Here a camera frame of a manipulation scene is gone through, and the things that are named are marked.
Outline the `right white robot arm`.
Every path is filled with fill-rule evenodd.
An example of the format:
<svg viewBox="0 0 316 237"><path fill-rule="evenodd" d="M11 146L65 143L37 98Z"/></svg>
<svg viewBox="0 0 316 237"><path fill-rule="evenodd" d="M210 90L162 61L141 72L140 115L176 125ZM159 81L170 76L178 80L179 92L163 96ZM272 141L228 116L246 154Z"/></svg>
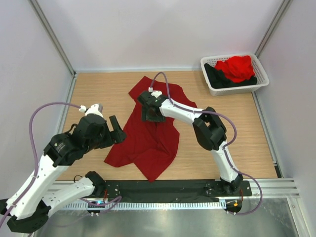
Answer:
<svg viewBox="0 0 316 237"><path fill-rule="evenodd" d="M224 193L233 196L240 190L243 176L228 150L226 127L212 107L204 110L190 107L168 98L161 91L144 91L137 100L142 105L143 121L165 122L171 118L191 125L198 144L214 157Z"/></svg>

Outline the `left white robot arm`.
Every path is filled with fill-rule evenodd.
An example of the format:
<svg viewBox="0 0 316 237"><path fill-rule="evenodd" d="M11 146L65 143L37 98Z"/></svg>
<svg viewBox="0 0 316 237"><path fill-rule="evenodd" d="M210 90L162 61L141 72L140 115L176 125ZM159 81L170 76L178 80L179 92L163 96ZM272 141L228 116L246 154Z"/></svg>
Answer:
<svg viewBox="0 0 316 237"><path fill-rule="evenodd" d="M104 179L97 172L90 171L71 185L48 192L56 179L85 154L126 139L116 116L109 117L113 130L109 129L101 104L77 108L84 116L68 131L54 135L41 157L33 152L34 171L12 197L0 201L1 222L6 220L13 233L32 234L65 205L84 197L98 198L106 191Z"/></svg>

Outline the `dark red t-shirt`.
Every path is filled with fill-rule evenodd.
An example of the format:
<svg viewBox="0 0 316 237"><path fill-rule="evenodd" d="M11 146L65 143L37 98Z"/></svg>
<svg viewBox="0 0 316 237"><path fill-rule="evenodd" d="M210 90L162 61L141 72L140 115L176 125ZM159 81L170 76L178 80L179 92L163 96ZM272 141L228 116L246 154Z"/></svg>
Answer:
<svg viewBox="0 0 316 237"><path fill-rule="evenodd" d="M173 162L180 137L172 118L158 123L142 121L142 105L137 98L151 83L152 79L143 77L129 91L135 106L123 128L127 138L123 143L112 146L104 160L113 167L133 163L150 182L156 180Z"/></svg>

